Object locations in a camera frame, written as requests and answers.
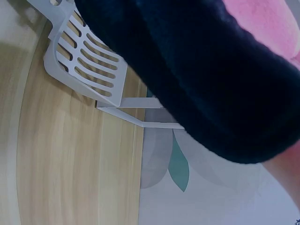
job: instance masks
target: skin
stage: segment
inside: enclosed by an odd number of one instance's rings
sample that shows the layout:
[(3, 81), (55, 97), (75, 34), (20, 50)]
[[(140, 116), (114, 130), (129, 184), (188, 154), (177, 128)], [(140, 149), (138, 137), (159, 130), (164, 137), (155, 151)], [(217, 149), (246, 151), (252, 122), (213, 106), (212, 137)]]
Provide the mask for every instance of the skin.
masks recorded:
[(286, 189), (300, 210), (300, 140), (263, 165)]

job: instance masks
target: leaf pattern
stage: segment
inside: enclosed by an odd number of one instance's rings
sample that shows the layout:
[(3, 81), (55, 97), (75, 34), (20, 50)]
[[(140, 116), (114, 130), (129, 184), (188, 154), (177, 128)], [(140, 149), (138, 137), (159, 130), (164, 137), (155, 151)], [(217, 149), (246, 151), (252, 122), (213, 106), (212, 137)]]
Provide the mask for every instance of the leaf pattern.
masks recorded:
[(169, 173), (175, 184), (185, 192), (189, 180), (188, 161), (184, 157), (173, 132), (173, 147), (169, 163)]

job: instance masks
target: light wood floor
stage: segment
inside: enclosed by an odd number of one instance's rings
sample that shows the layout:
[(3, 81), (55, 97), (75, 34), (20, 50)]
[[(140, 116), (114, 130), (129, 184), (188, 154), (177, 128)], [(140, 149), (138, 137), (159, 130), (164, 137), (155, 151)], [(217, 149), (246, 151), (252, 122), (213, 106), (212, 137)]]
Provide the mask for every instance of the light wood floor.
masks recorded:
[[(136, 225), (143, 129), (102, 113), (45, 72), (51, 28), (41, 34), (45, 20), (34, 13), (36, 26), (18, 27), (18, 44), (29, 50), (12, 54), (5, 45), (1, 54), (0, 69), (8, 73), (0, 81), (0, 224)], [(145, 93), (129, 69), (124, 96)]]

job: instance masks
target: dark fleece fabric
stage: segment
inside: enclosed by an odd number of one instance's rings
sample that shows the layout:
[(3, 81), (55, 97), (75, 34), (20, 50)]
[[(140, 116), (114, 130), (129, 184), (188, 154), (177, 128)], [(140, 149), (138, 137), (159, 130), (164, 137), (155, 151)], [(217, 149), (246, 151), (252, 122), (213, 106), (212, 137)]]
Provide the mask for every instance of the dark fleece fabric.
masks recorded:
[(238, 163), (300, 137), (300, 73), (243, 30), (221, 0), (75, 0), (199, 143)]

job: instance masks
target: pink blanket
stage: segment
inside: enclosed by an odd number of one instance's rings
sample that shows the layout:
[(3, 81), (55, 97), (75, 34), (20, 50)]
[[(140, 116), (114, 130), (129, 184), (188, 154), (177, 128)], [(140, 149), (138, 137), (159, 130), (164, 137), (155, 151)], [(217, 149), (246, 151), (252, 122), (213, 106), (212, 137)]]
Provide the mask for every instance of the pink blanket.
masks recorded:
[(239, 25), (257, 41), (291, 62), (300, 62), (300, 31), (285, 0), (223, 1)]

